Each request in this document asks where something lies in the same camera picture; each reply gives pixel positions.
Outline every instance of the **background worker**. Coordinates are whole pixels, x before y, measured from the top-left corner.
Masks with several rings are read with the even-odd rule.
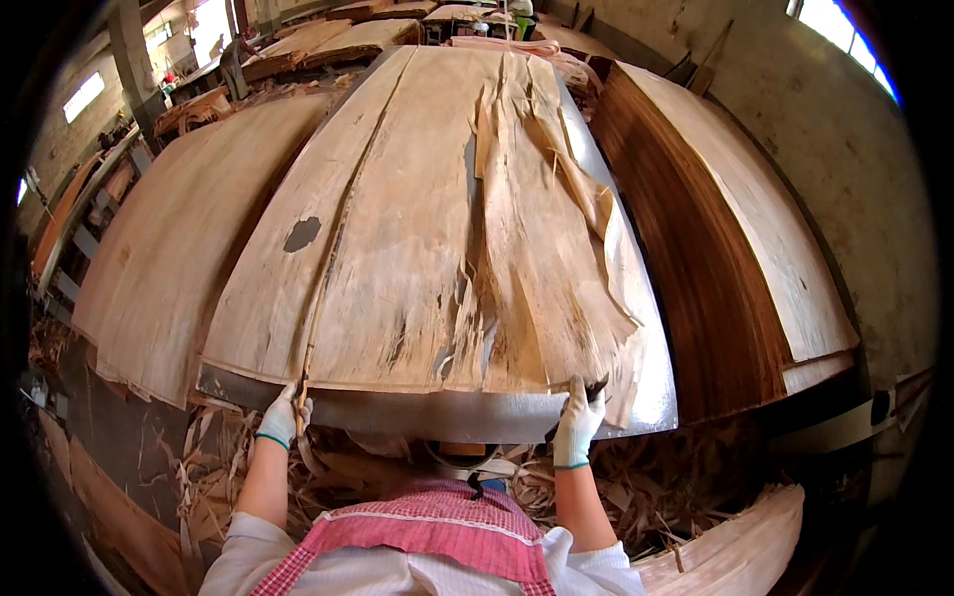
[[[222,78],[229,86],[230,101],[239,101],[248,95],[248,85],[245,84],[245,77],[241,73],[241,65],[252,56],[264,57],[260,52],[250,48],[244,37],[234,33],[232,43],[222,51],[222,59],[218,63]]]
[[[497,8],[493,12],[504,11],[509,12],[517,23],[517,41],[529,41],[539,20],[533,14],[533,3],[530,0],[507,0],[506,3],[504,0],[498,0]]]
[[[590,442],[606,414],[583,380],[553,440],[556,522],[544,534],[506,493],[416,479],[388,498],[322,513],[300,545],[285,533],[289,384],[269,406],[221,556],[200,595],[635,594],[645,596],[596,492]],[[303,415],[311,415],[311,400]]]

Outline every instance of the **hand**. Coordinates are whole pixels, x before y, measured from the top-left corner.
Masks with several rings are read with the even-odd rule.
[[[573,375],[570,379],[570,397],[553,437],[553,467],[572,469],[589,465],[590,441],[605,416],[605,392],[600,391],[593,403],[587,403],[583,378]]]
[[[297,386],[298,384],[293,381],[285,385],[285,388],[281,390],[281,393],[275,401],[268,406],[268,409],[265,410],[265,415],[261,418],[259,431],[255,433],[256,439],[258,437],[271,439],[284,447],[285,450],[291,447],[292,439],[295,437],[296,407],[292,400],[297,397],[297,392],[295,391]],[[305,424],[308,424],[308,421],[311,420],[312,405],[311,398],[307,398],[304,401],[301,415],[305,420]]]

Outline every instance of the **window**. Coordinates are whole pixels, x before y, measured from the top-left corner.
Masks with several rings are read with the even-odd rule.
[[[834,0],[789,0],[788,15],[821,33],[875,77],[884,90],[898,101],[891,82],[878,64],[867,42]]]
[[[79,116],[79,113],[83,111],[83,108],[90,105],[90,102],[96,99],[96,96],[102,93],[105,88],[106,85],[103,84],[103,77],[99,76],[99,72],[94,72],[93,76],[86,79],[86,82],[73,94],[70,101],[66,102],[66,105],[63,106],[66,121],[73,122],[76,117]]]
[[[152,51],[161,46],[173,36],[173,27],[170,23],[163,23],[162,27],[146,34],[146,51]]]

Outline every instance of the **red object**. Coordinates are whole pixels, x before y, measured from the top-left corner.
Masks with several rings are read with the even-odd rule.
[[[284,596],[316,557],[345,546],[445,555],[516,582],[527,596],[555,596],[540,528],[499,490],[487,488],[477,501],[473,495],[464,481],[419,479],[387,501],[335,509],[318,518],[251,596]]]

